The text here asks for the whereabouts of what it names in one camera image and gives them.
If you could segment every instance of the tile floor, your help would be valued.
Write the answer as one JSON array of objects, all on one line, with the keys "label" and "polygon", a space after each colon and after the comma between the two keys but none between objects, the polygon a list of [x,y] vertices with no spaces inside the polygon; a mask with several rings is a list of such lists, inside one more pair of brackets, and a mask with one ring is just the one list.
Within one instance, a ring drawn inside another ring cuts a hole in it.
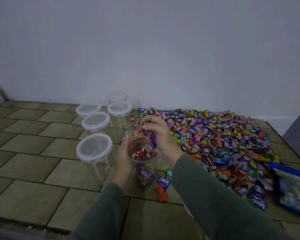
[{"label": "tile floor", "polygon": [[[0,105],[1,219],[71,231],[111,181],[115,166],[101,185],[91,176],[87,164],[76,158],[76,146],[87,136],[76,107],[19,101]],[[300,170],[300,158],[292,149],[266,121],[256,121],[271,134],[275,152]],[[124,133],[132,130],[112,128],[112,133],[116,135],[112,153],[116,161],[118,143]],[[156,176],[164,175],[167,168],[168,164],[158,158]],[[184,210],[173,186],[167,190],[168,202],[161,203],[155,184],[142,188],[131,175],[124,191],[130,206],[122,239],[208,239]],[[278,207],[271,193],[267,202],[264,214],[300,239],[300,216]]]}]

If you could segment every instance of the left hand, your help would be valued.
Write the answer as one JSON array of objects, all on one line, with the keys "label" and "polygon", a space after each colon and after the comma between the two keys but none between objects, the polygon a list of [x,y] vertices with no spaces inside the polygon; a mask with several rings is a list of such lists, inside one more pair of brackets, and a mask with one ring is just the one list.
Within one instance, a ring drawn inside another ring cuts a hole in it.
[{"label": "left hand", "polygon": [[118,160],[112,182],[117,184],[122,190],[131,176],[133,161],[129,158],[128,148],[130,137],[126,136],[118,150]]}]

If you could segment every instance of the hand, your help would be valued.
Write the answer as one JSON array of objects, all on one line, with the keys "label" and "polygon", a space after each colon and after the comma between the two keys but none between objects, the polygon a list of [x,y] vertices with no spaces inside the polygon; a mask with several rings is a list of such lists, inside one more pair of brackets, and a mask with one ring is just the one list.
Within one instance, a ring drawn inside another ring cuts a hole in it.
[{"label": "hand", "polygon": [[129,143],[130,137],[126,136],[119,146],[117,165],[112,179],[112,182],[117,184],[122,190],[124,190],[133,169],[133,161],[128,155]]},{"label": "hand", "polygon": [[153,115],[143,117],[140,124],[142,124],[142,122],[148,122],[149,124],[142,126],[139,133],[144,133],[144,130],[154,132],[157,141],[156,151],[160,157],[167,160],[171,169],[173,169],[178,159],[184,153],[173,140],[167,123]]}]

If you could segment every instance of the right hand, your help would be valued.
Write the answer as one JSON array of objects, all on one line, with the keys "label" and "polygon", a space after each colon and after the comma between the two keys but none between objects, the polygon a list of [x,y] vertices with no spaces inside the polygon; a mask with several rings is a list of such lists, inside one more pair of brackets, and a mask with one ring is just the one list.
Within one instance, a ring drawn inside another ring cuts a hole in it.
[{"label": "right hand", "polygon": [[173,140],[172,134],[169,127],[165,121],[161,118],[148,115],[142,118],[142,122],[147,122],[140,128],[140,133],[144,134],[144,130],[152,131],[156,137],[156,151],[160,157],[163,157],[170,164],[171,169],[174,167],[177,160],[184,154],[184,152],[177,146],[176,142]]}]

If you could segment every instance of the sleeve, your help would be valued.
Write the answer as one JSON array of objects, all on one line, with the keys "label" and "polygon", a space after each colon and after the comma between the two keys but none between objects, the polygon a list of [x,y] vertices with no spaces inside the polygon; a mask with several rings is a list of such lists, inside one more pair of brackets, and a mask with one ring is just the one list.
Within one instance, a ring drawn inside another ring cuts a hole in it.
[{"label": "sleeve", "polygon": [[118,239],[128,206],[129,200],[121,188],[115,183],[109,183],[68,239]]},{"label": "sleeve", "polygon": [[172,185],[211,240],[293,239],[187,154],[174,166]]}]

